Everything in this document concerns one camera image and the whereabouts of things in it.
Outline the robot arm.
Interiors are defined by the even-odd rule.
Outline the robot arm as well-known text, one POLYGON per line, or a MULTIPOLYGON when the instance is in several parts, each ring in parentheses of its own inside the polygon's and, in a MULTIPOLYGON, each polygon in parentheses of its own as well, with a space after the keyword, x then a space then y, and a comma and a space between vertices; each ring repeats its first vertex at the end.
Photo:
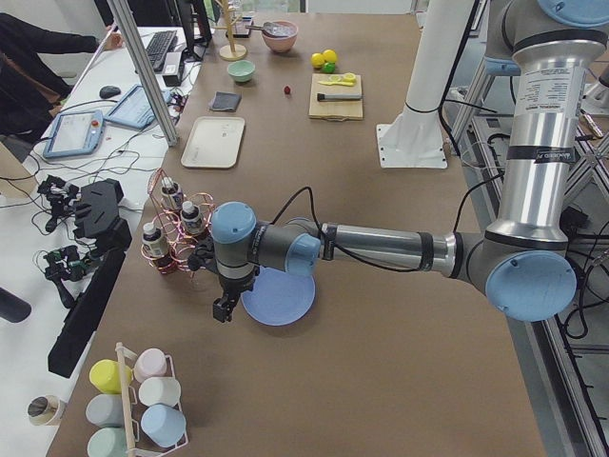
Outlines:
POLYGON ((565 309, 577 279, 566 260, 560 213, 575 160, 580 99, 588 66, 607 47, 604 1, 500 1, 489 18, 485 59, 521 71, 499 214, 483 233, 444 236, 294 220, 257 219, 241 202, 211 217, 211 269, 225 322, 261 267, 308 276, 319 260, 345 255, 395 272, 437 271, 482 292, 505 315, 542 321, 565 309))

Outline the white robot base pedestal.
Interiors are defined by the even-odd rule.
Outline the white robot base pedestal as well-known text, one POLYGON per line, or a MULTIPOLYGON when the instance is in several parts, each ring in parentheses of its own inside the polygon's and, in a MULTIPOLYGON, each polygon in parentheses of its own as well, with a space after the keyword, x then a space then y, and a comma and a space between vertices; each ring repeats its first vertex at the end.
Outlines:
POLYGON ((431 1, 428 5, 403 111, 377 126, 384 169, 444 169, 441 104, 462 40, 477 9, 473 0, 431 1))

